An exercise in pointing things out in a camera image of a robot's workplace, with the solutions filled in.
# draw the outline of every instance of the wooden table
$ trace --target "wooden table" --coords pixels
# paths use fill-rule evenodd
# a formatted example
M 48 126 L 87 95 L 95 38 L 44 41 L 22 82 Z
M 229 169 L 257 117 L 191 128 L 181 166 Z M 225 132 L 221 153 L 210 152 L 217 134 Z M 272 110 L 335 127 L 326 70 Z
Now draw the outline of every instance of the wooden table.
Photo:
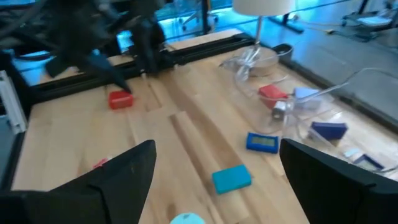
M 174 47 L 237 32 L 209 34 Z M 227 73 L 218 67 L 231 54 L 193 62 L 147 82 L 128 80 L 136 99 L 125 110 L 108 108 L 107 95 L 114 86 L 35 105 L 13 189 L 50 190 L 88 172 L 102 158 L 155 139 L 155 174 L 140 223 L 168 223 L 182 212 L 195 212 L 206 223 L 308 223 L 279 156 L 245 149 L 253 128 L 231 103 L 223 79 Z M 291 75 L 298 85 L 311 86 Z M 360 130 L 351 138 L 397 147 L 396 136 L 382 127 L 354 112 L 347 116 L 350 128 Z M 211 174 L 240 164 L 249 169 L 252 186 L 215 194 Z

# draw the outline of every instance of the wood grain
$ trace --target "wood grain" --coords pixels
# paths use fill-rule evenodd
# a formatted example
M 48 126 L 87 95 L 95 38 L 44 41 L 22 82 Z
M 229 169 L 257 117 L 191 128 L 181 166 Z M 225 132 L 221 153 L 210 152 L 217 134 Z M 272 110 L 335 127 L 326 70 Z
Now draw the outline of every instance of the wood grain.
M 183 48 L 238 32 L 173 45 Z M 107 95 L 117 89 L 113 85 L 35 105 L 13 189 L 50 190 L 88 172 L 102 158 L 155 139 L 154 179 L 140 223 L 168 223 L 182 212 L 195 212 L 206 223 L 217 224 L 308 223 L 278 155 L 245 149 L 247 132 L 254 131 L 251 119 L 239 110 L 245 98 L 231 97 L 236 90 L 231 74 L 218 67 L 232 54 L 177 67 L 158 79 L 128 80 L 135 91 L 131 108 L 108 109 Z M 279 76 L 289 75 L 289 82 L 280 83 L 286 91 L 314 87 L 284 67 L 276 70 Z M 342 145 L 356 142 L 379 157 L 395 153 L 395 135 L 339 103 L 304 117 L 303 123 L 336 115 L 351 130 Z M 282 129 L 272 134 L 280 136 Z M 211 174 L 240 164 L 250 171 L 252 186 L 217 195 Z

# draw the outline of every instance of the white cylinder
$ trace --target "white cylinder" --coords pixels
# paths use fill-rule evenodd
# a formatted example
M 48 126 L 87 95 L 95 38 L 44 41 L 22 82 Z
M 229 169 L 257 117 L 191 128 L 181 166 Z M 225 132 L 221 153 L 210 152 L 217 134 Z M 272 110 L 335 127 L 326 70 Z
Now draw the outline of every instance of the white cylinder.
M 249 16 L 278 16 L 294 10 L 295 0 L 233 0 L 233 9 Z

